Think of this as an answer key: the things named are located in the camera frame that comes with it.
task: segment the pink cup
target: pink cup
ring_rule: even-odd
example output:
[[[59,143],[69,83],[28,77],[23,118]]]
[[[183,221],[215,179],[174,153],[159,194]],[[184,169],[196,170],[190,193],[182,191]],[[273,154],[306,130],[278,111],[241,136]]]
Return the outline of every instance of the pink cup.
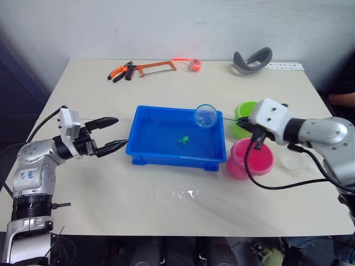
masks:
[[[227,169],[236,179],[249,179],[244,165],[244,156],[250,144],[250,139],[242,139],[231,148],[231,156],[227,160]],[[261,150],[251,149],[248,157],[248,167],[253,176],[262,176],[269,173],[273,167],[274,159],[268,146],[263,144]]]

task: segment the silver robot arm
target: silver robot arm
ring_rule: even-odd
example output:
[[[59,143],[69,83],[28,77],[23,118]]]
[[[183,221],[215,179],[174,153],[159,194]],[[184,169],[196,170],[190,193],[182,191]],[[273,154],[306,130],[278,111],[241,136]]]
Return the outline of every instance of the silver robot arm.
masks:
[[[83,155],[102,157],[123,147],[127,140],[118,140],[97,148],[90,133],[110,126],[118,119],[104,117],[80,127],[77,112],[61,108],[60,136],[25,144],[18,152],[18,167],[13,177],[13,211],[7,225],[2,262],[22,265],[46,265],[51,260],[55,240],[52,209],[70,203],[52,203],[55,188],[55,168],[69,158]]]
[[[337,187],[341,203],[350,209],[355,223],[355,128],[340,117],[325,119],[297,119],[285,106],[269,98],[256,104],[248,118],[238,124],[253,131],[255,125],[266,130],[266,136],[279,145],[301,144],[323,156],[328,176]]]

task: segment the orange-handled pliers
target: orange-handled pliers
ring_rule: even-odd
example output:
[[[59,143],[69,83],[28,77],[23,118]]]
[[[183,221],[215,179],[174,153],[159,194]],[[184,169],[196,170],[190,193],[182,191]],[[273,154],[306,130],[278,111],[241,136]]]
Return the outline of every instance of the orange-handled pliers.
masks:
[[[121,78],[124,77],[124,75],[126,74],[128,68],[133,64],[132,61],[128,62],[125,65],[121,65],[119,68],[114,69],[110,75],[107,77],[108,80],[113,79],[113,83],[116,83],[117,81],[119,81]]]

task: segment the white table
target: white table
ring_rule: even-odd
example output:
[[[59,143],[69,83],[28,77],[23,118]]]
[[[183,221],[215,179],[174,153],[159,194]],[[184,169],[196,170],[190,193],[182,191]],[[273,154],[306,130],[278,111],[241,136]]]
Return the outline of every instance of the white table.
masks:
[[[177,71],[135,76],[116,84],[106,80],[113,67],[126,60],[72,60],[53,91],[41,117],[66,103],[83,122],[117,116],[117,124],[92,133],[98,145],[129,135],[137,105],[195,108],[210,103],[232,117],[246,100],[273,98],[289,103],[298,117],[322,118],[329,112],[304,72],[263,70],[240,76],[230,62],[203,62],[201,72]],[[227,155],[236,139],[225,121]],[[58,135],[52,119],[36,140]],[[280,163],[284,147],[268,141],[276,157],[274,169],[257,179],[270,186],[320,178],[311,166],[290,171]],[[65,234],[169,236],[316,236],[350,234],[348,209],[337,200],[336,189],[318,183],[289,190],[268,191],[250,181],[232,179],[225,163],[219,172],[198,168],[131,164],[125,148],[102,158],[70,159],[57,168],[53,202],[72,203],[52,212],[54,232]],[[0,193],[0,231],[6,230],[12,200]]]

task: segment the plastic toy fish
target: plastic toy fish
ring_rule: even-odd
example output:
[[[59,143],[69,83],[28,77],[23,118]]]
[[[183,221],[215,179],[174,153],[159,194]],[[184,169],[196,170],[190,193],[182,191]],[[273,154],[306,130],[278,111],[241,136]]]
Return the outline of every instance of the plastic toy fish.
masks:
[[[182,145],[186,146],[187,142],[189,141],[189,136],[184,136],[181,140],[177,140]]]

